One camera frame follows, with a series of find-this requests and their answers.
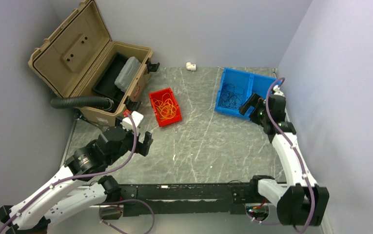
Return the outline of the white pipe elbow fitting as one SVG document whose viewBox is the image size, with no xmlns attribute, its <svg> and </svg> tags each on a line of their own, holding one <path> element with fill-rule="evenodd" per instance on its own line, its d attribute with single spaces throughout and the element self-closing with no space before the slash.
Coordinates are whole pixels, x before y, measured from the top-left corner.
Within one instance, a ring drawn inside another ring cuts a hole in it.
<svg viewBox="0 0 373 234">
<path fill-rule="evenodd" d="M 192 64 L 191 62 L 187 62 L 185 64 L 185 67 L 188 71 L 195 71 L 196 70 L 196 64 Z"/>
</svg>

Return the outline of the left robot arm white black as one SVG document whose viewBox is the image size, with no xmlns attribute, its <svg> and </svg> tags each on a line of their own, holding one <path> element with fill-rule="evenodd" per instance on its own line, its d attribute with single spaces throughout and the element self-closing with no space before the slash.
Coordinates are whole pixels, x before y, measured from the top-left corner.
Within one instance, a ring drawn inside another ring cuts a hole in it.
<svg viewBox="0 0 373 234">
<path fill-rule="evenodd" d="M 118 124 L 107 128 L 97 139 L 77 149 L 58 172 L 20 203 L 0 207 L 0 234 L 45 233 L 68 217 L 96 204 L 115 204 L 123 198 L 121 188 L 108 166 L 129 152 L 116 170 L 124 167 L 133 154 L 147 156 L 153 142 L 145 133 L 140 142 L 139 126 L 144 116 L 136 111 L 118 117 Z"/>
</svg>

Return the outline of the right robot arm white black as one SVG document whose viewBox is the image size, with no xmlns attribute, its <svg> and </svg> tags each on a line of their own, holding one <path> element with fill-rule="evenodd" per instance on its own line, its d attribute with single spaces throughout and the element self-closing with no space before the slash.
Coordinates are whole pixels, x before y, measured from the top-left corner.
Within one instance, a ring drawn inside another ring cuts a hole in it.
<svg viewBox="0 0 373 234">
<path fill-rule="evenodd" d="M 330 198 L 326 187 L 318 185 L 308 169 L 297 145 L 296 129 L 286 121 L 286 98 L 253 93 L 239 108 L 244 115 L 261 126 L 277 152 L 286 177 L 282 187 L 268 175 L 255 175 L 249 182 L 248 196 L 253 202 L 264 198 L 275 206 L 279 223 L 288 226 L 319 226 Z"/>
</svg>

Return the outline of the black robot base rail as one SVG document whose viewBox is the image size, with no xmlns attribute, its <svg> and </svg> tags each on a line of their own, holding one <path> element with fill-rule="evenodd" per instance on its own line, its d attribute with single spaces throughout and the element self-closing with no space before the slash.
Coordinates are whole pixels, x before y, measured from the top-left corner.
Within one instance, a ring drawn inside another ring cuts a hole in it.
<svg viewBox="0 0 373 234">
<path fill-rule="evenodd" d="M 124 217 L 147 214 L 241 215 L 243 207 L 255 212 L 270 200 L 262 196 L 254 179 L 226 183 L 119 184 L 112 176 L 97 180 L 105 188 L 103 205 L 118 206 Z"/>
</svg>

